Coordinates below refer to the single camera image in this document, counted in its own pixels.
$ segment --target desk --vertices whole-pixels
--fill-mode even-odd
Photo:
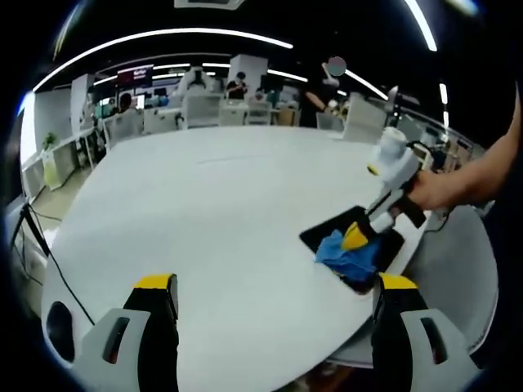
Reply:
[[[85,139],[85,145],[86,145],[86,150],[87,150],[87,158],[89,159],[89,165],[91,166],[91,170],[94,170],[95,165],[94,165],[94,162],[92,161],[91,150],[89,149],[89,142],[87,141],[87,137],[90,136],[94,131],[95,131],[94,127],[82,129],[82,130],[80,130],[79,133],[74,134],[66,139],[60,140],[60,143],[57,146],[53,147],[52,150],[59,149],[60,147],[63,147],[64,145],[67,145],[69,143],[76,143],[80,139]]]
[[[183,113],[183,108],[166,108],[166,109],[156,109],[160,116],[166,116],[168,114],[181,114]]]
[[[376,197],[380,184],[365,164],[371,149],[295,127],[127,140],[80,189],[52,250],[95,320],[121,307],[144,275],[178,275],[181,392],[276,390],[371,315],[372,293],[355,294],[298,238]],[[392,272],[422,235],[403,217],[396,228],[406,243]],[[90,326],[53,263],[46,274],[42,322],[63,301],[81,350]]]

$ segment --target gray chair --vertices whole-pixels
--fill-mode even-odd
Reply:
[[[159,134],[178,129],[176,114],[160,114],[157,108],[144,111],[145,130],[150,134]]]
[[[270,103],[249,102],[245,122],[247,125],[270,125]]]
[[[332,114],[316,113],[316,122],[318,129],[324,131],[339,131],[343,132],[344,124],[341,118],[335,117]]]
[[[237,127],[245,124],[248,106],[244,100],[221,100],[220,127]]]
[[[440,227],[434,217],[427,231]],[[423,235],[405,276],[418,285],[428,307],[441,310],[461,331],[469,353],[481,346],[498,301],[498,271],[483,222],[472,207],[457,207],[441,231]],[[329,360],[371,368],[372,329],[368,320]]]
[[[185,129],[192,127],[217,127],[220,117],[221,95],[204,94],[186,96],[183,100]]]
[[[140,110],[128,109],[104,122],[107,147],[113,149],[124,140],[142,136],[144,133],[144,114]]]

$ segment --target white chair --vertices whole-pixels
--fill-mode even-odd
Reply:
[[[144,134],[144,115],[136,109],[128,109],[123,114],[113,116],[111,121],[104,122],[105,137],[107,139],[107,151],[113,149],[116,144],[142,136]]]
[[[316,122],[318,129],[324,131],[339,131],[343,132],[345,124],[341,118],[335,117],[332,114],[316,113]]]
[[[186,96],[183,100],[184,128],[219,125],[221,95]]]
[[[239,127],[245,124],[248,106],[244,100],[221,100],[220,127]]]
[[[269,102],[249,102],[246,124],[270,125],[270,117]]]
[[[176,131],[176,114],[161,114],[158,108],[144,110],[144,129],[152,135]]]

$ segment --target floor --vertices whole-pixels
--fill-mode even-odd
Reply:
[[[52,242],[60,227],[60,221],[71,207],[74,198],[90,173],[90,169],[76,171],[67,180],[64,186],[55,191],[50,191],[48,188],[45,188],[33,202],[33,208],[37,212],[37,215],[33,214],[33,219],[37,225],[39,223],[42,226],[43,235],[50,247],[52,247]],[[26,222],[24,222],[23,227],[25,235],[34,241],[34,236]],[[36,259],[37,260],[29,261],[30,265],[26,266],[33,279],[26,279],[24,296],[31,310],[39,316],[40,299],[42,297],[42,286],[39,283],[45,283],[47,260],[38,256]]]

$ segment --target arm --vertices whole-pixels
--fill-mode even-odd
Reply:
[[[516,92],[514,116],[506,135],[499,138],[483,157],[457,171],[420,173],[409,197],[426,210],[482,202],[495,197],[516,157],[520,133],[521,107]]]
[[[319,110],[321,110],[322,112],[325,111],[325,109],[327,109],[327,105],[324,104],[320,98],[318,98],[318,96],[312,92],[306,92],[305,93],[305,96],[307,97],[307,99],[312,102]]]

